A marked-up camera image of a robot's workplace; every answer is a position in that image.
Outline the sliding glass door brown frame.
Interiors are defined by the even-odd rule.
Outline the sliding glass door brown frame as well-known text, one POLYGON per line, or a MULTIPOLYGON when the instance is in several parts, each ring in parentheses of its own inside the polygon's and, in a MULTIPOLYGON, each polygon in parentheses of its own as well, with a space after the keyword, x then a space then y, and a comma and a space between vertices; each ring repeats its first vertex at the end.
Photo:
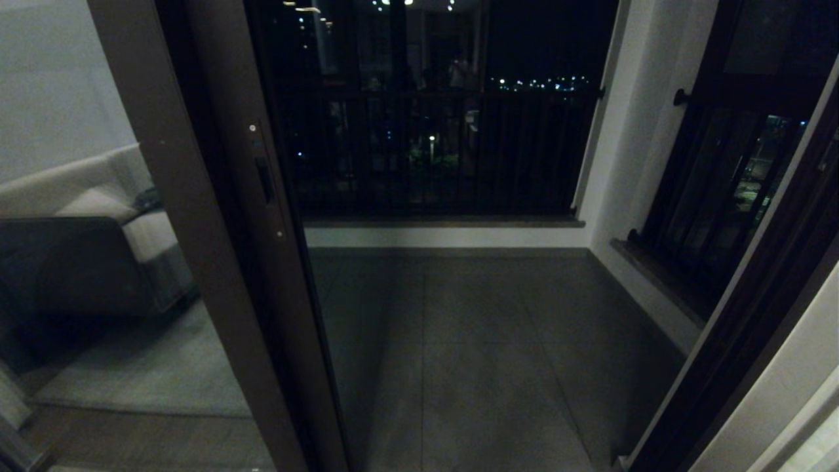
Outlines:
POLYGON ((355 472, 277 94, 260 45, 260 0, 152 0, 264 344, 311 472, 355 472), (246 123, 259 120, 287 230, 269 230, 246 123))

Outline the long grey stone sill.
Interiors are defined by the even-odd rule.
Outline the long grey stone sill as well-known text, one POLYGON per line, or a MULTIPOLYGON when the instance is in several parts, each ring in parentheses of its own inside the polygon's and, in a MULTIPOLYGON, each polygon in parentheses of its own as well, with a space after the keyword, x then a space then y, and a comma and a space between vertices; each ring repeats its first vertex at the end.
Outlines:
POLYGON ((303 219, 314 228, 584 228, 585 222, 567 216, 459 215, 410 217, 316 217, 303 219))

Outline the long black balcony railing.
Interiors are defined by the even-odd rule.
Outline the long black balcony railing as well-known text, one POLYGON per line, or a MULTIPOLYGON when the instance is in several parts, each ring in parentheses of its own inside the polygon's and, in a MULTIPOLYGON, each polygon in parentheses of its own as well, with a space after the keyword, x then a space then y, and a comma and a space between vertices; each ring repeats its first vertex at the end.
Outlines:
POLYGON ((307 217, 570 217, 602 93, 320 92, 284 96, 307 217))

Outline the fixed glass door panel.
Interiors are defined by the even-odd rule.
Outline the fixed glass door panel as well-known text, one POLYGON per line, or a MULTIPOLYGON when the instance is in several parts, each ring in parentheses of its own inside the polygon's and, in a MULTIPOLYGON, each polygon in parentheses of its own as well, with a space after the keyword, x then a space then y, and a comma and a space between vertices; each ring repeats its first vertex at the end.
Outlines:
POLYGON ((146 317, 0 314, 0 472, 307 472, 152 0, 0 0, 0 184, 138 144, 197 284, 146 317), (34 394, 105 335, 201 299, 251 418, 34 394))

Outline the grey floor rug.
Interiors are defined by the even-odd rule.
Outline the grey floor rug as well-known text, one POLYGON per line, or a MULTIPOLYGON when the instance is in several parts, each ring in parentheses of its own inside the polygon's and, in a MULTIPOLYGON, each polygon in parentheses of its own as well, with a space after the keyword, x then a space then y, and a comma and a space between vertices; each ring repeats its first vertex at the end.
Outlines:
POLYGON ((42 405, 251 418, 205 303, 111 332, 34 394, 42 405))

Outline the light grey sofa cushion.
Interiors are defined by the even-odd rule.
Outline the light grey sofa cushion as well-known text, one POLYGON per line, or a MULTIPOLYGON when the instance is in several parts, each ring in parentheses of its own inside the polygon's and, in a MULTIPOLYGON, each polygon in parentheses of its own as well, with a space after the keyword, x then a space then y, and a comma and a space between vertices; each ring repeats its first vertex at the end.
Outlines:
POLYGON ((107 186, 96 186, 82 191, 65 206, 58 217, 105 217, 124 225, 138 217, 139 212, 121 192, 107 186))

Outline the dark brown door jamb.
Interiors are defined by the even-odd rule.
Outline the dark brown door jamb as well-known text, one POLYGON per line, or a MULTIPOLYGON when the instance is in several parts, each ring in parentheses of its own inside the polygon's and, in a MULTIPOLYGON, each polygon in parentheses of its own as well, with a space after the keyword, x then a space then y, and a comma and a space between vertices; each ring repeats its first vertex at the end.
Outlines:
POLYGON ((623 472, 688 472, 839 262, 837 130, 839 56, 764 221, 623 472))

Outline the light grey sofa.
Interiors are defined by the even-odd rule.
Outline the light grey sofa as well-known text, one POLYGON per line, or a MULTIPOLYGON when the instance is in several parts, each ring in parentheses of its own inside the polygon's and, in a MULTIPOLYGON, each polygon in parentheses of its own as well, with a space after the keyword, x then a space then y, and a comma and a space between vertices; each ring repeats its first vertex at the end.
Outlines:
POLYGON ((164 207, 124 225, 55 215, 96 186, 130 203, 156 187, 138 144, 0 184, 0 314, 146 317, 197 291, 164 207))

